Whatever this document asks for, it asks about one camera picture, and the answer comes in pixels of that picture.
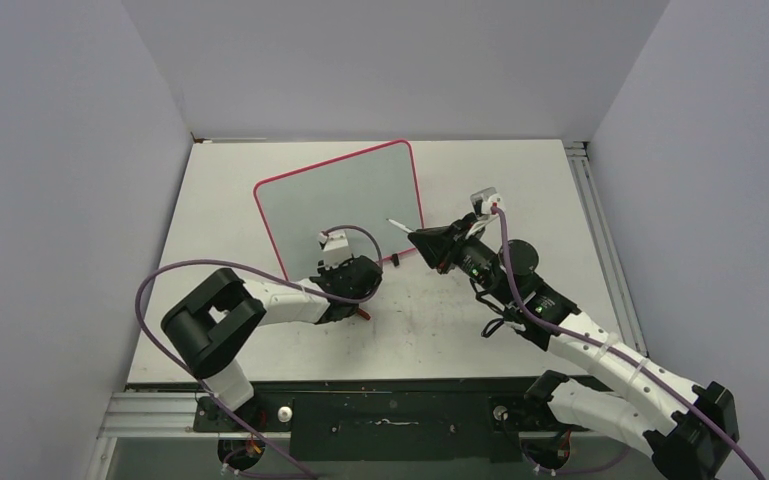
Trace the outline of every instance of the white wall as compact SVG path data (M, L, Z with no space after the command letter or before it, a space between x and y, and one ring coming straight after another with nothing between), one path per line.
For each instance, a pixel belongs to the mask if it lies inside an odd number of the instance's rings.
M0 479L83 477L189 146L118 1L0 0Z
M198 136L590 139L667 0L124 0Z
M653 358L732 389L769 478L769 2L670 2L590 154Z

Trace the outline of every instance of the white table surface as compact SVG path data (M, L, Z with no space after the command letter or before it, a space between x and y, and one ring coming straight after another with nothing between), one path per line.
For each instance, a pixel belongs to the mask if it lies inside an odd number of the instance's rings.
M380 142L214 143L193 147L161 265L193 258L248 264L280 276L252 189L259 180ZM557 140L411 142L425 225L470 211L469 195L495 186L505 199L511 238L535 246L538 273L605 329L619 333L602 269ZM498 223L484 241L498 248ZM166 344L163 315L214 267L161 275L147 323ZM387 264L372 321L287 323L258 328L237 359L254 381L384 380L584 374L510 329L483 339L493 313L473 299L465 275L440 276L414 253ZM129 383L191 382L141 334Z

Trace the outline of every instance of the white board surface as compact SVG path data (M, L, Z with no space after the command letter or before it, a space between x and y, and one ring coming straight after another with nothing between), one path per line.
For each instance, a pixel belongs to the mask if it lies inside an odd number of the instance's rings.
M271 176L368 148L377 142L217 143L195 145L161 264L220 258L280 274L251 194ZM451 223L471 208L469 195L495 186L504 196L512 238L540 254L538 272L604 328L619 333L604 277L563 146L556 140L411 142L426 226ZM497 248L497 226L484 241ZM162 316L213 269L161 276L147 322ZM472 298L465 276L439 276L418 254L384 281L365 309L372 321L259 328L238 360L254 381L375 380L537 376L546 369L583 374L502 329L479 332L493 314ZM191 381L141 336L129 383Z
M362 226L386 257L412 250L407 235L387 221L395 218L410 228L422 227L411 155L408 142L388 142L255 185L255 201L284 278L317 275L322 249L311 240L336 225ZM362 233L348 230L346 236L355 255L376 259L372 242Z

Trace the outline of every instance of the purple cable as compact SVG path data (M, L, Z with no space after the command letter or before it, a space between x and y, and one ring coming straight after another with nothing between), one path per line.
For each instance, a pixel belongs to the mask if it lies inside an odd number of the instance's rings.
M375 246L375 251L378 253L378 262L379 262L379 264L381 262L383 262L384 259L383 259L382 255L381 255L381 248L378 246L378 242L375 241L375 238L372 237L371 233L369 233L368 231L364 230L361 227L357 227L357 226L354 226L354 225L341 225L339 227L333 227L333 228L330 228L330 229L326 230L326 233L331 232L333 230L337 230L337 229L357 230L357 231L363 233L364 235L366 235L367 237L369 237L369 239L372 241L372 244ZM164 355L169 357L170 360L172 360L179 367L183 368L184 371L189 373L190 375L192 375L192 372L190 372L190 369L187 367L187 365L184 362L182 362L181 360L179 360L178 357L176 357L174 353L172 353L168 348L166 348L162 343L160 343L160 340L158 340L158 338L153 333L151 333L151 331L148 328L148 325L146 325L146 323L145 323L145 315L143 314L141 305L142 305L143 293L145 293L146 288L148 288L149 284L155 278L157 278L158 275L166 273L166 272L168 272L170 270L175 270L175 269L183 268L183 267L189 267L189 266L193 266L193 265L214 265L214 266L218 266L218 267L236 268L238 270L243 270L245 272L249 272L249 273L261 276L263 278L267 278L269 280L272 280L275 283L278 283L278 284L281 284L281 285L285 285L287 287L294 288L294 289L299 290L299 291L303 291L304 293L306 293L308 295L314 295L314 296L317 296L317 297L323 297L323 298L327 298L329 300L335 300L335 301L344 302L344 303L357 303L357 304L364 303L364 302L370 300L373 296L375 296L375 292L378 291L378 288L376 287L372 291L372 293L370 293L369 295L367 295L366 297L361 298L361 299L343 298L343 297L339 297L337 295L332 295L330 293L317 292L317 291L312 291L312 290L305 290L305 289L302 289L301 286L296 285L295 283L288 282L287 280L284 280L283 278L278 278L275 275L271 275L269 273L264 272L263 270L259 270L257 268L249 267L247 265L243 265L243 264L240 264L240 263L226 262L224 260L211 260L211 259L186 260L186 261L183 261L183 262L171 263L169 265L165 265L165 266L163 266L161 268L158 268L154 272L150 273L142 281L142 283L140 283L140 286L137 288L137 295L136 295L136 298L134 299L134 311L136 312L137 323L140 324L140 329L143 331L143 333L145 333L146 338L148 338L149 341L151 341L151 343L153 343L154 346L158 348L158 350L160 350ZM318 475L316 475L315 473L313 473L313 471L311 471L309 468L304 466L304 464L302 464L301 462L299 462L298 460L293 458L289 453L287 453L283 448L281 448L277 444L275 444L272 440L269 440L268 438L264 437L254 427L249 425L245 420L243 420L242 418L237 416L230 408L226 407L222 402L220 402L219 399L216 398L213 395L213 392L210 391L210 389L207 387L207 385L203 381L198 380L198 379L196 379L196 381L198 381L198 383L201 386L201 388L204 389L204 391L207 392L208 395L210 395L210 399L213 400L213 402L216 404L216 406L218 406L220 409L222 409L222 411L225 412L225 414L228 415L232 420L237 422L241 427L246 429L249 433L251 433L252 435L257 437L257 439L260 440L261 442L263 442L265 445L267 445L268 447L270 447L273 450L275 450L279 455L281 455L282 457L287 459L288 462L290 462L293 466L295 466L300 471L302 471L305 474L306 478L310 478L310 479L314 479L314 480L319 478ZM287 478L287 477L258 477L258 478Z
M225 455L225 458L222 460L223 465L228 465L228 461L231 460L231 458L234 457L234 455L244 452L246 450L246 447L240 447L236 450L233 450L228 453L228 455ZM240 470L240 476L245 478L284 478L284 479L296 479L296 478L307 478L307 477L300 477L298 473L254 473L254 472L246 472L244 470Z
M519 309L525 314L526 318L528 318L529 321L534 322L535 324L539 325L540 327L545 328L546 330L549 330L550 332L554 333L562 333L564 335L569 335L570 337L575 338L576 340L579 340L584 343L589 343L590 345L593 345L597 348L602 348L603 343L594 340L591 337L585 337L584 335L574 332L572 330L568 330L563 327L559 327L557 325L551 324L542 318L539 318L532 314L530 311L528 311L527 308L525 308L525 304L522 301L522 296L519 294L519 290L516 288L516 281L514 279L513 274L513 268L511 267L511 256L510 256L510 246L508 245L508 221L505 218L505 212L497 207L492 207L491 212L499 215L499 221L501 223L502 227L502 258L505 262L505 270L508 277L508 285L511 288L511 294L514 297L514 301L516 302ZM667 392L671 397L675 398L679 401L685 408L687 408L691 413L696 415L696 417L702 421L702 423L705 424L706 427L710 428L714 433L717 434L718 437L720 437L726 445L729 446L734 452L737 454L738 457L740 457L741 460L743 460L743 463L746 464L747 467L749 467L749 470L752 471L753 474L755 474L755 477L758 480L766 480L766 477L764 477L764 474L761 473L761 469L758 468L757 465L755 465L755 462L752 461L751 458L749 458L749 455L746 454L746 452L743 450L743 448L740 447L740 445L737 444L734 440L732 440L731 437L728 436L726 432L723 431L722 428L720 428L716 423L714 423L713 420L708 418L707 415L702 413L701 410L699 410L695 405L687 401L681 394L675 391L669 384L658 378L657 375L649 371L645 367L641 367L640 363L633 359L631 356L627 355L625 352L622 352L614 347L608 347L608 351L612 354L616 355L617 357L624 360L626 363L631 364L633 367L640 369L640 372L646 376L649 380L652 380L652 382L659 386L661 389L663 389L665 392Z

